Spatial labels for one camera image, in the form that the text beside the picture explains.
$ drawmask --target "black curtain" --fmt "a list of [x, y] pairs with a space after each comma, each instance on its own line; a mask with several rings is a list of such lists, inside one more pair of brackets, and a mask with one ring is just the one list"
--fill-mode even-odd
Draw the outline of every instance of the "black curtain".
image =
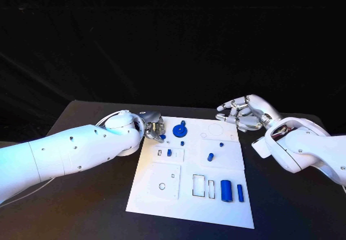
[[0, 10], [3, 123], [52, 125], [73, 100], [217, 108], [257, 94], [346, 131], [333, 9], [13, 4]]

